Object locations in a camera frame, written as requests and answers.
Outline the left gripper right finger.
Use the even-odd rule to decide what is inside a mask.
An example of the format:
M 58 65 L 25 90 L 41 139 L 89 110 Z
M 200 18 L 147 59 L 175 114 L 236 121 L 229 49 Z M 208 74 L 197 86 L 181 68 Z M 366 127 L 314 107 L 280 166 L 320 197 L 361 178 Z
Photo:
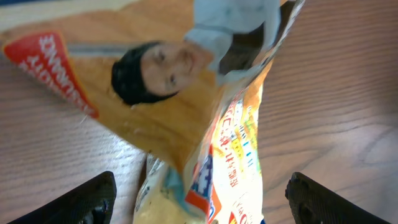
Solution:
M 294 172 L 285 197 L 298 224 L 389 224 L 300 172 Z

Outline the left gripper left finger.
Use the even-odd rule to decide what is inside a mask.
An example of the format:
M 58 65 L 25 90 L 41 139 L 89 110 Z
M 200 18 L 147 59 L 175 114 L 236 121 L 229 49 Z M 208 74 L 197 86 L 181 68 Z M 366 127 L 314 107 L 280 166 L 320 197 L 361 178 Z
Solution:
M 105 171 L 9 224 L 109 224 L 117 188 Z

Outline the yellow snack bag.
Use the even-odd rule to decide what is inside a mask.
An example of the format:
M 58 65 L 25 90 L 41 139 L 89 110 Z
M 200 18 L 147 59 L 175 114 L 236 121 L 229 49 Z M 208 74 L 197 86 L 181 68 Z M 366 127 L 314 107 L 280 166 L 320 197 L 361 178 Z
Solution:
M 135 223 L 263 223 L 264 79 L 302 1 L 2 1 L 1 56 L 149 155 Z

